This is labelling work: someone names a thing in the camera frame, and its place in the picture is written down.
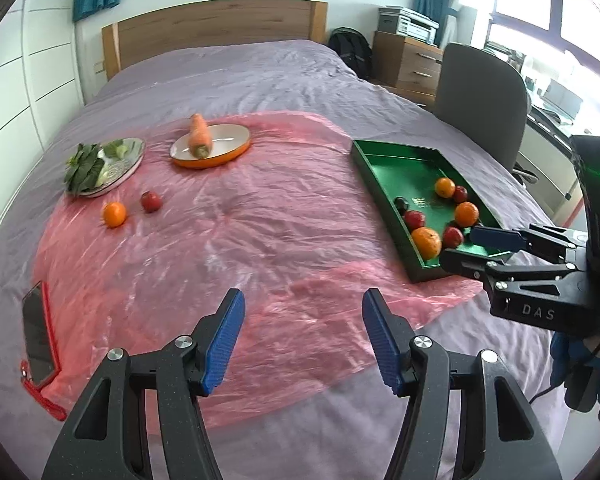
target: black backpack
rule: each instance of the black backpack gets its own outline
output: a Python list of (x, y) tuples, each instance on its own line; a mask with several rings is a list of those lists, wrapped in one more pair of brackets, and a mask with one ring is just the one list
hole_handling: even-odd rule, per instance
[(335, 29), (329, 38), (328, 47), (352, 69), (360, 79), (372, 76), (371, 48), (366, 38), (352, 28)]

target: orange and white dish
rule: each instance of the orange and white dish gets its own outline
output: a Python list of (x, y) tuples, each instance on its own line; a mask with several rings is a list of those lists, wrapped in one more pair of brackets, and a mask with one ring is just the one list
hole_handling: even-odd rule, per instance
[(189, 151), (189, 134), (176, 140), (169, 150), (174, 164), (183, 168), (203, 170), (226, 164), (242, 155), (251, 145), (249, 129), (240, 124), (213, 124), (209, 126), (213, 147), (207, 158), (196, 158)]

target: gray chair back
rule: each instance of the gray chair back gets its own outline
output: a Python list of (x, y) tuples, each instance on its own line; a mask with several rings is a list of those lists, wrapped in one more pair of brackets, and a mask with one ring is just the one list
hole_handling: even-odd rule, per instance
[(526, 108), (525, 84), (511, 65), (472, 46), (446, 46), (434, 113), (508, 171), (522, 143)]

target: glove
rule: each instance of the glove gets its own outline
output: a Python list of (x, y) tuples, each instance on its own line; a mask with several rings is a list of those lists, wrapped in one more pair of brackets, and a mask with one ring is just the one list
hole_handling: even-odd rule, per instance
[[(575, 360), (583, 360), (591, 355), (600, 343), (600, 335), (586, 339), (577, 339), (561, 333), (555, 333), (551, 339), (550, 353), (554, 359), (551, 372), (551, 386), (560, 386), (566, 378), (567, 371)], [(594, 358), (585, 363), (585, 366), (600, 370), (600, 351)], [(600, 404), (600, 386), (598, 388), (598, 402)]]

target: metal screw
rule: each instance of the metal screw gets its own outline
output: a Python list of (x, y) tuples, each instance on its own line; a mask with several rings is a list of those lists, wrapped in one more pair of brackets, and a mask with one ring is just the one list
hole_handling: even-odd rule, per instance
[(176, 338), (176, 346), (178, 348), (188, 348), (193, 345), (193, 339), (189, 335), (181, 335), (179, 338)]
[(107, 352), (107, 359), (109, 361), (120, 361), (125, 351), (122, 348), (112, 348)]
[(482, 357), (483, 361), (487, 361), (488, 363), (498, 362), (498, 354), (493, 350), (483, 350), (480, 352), (480, 357)]
[(413, 343), (418, 348), (429, 348), (431, 345), (433, 345), (431, 339), (429, 339), (425, 335), (417, 335), (416, 337), (413, 338)]

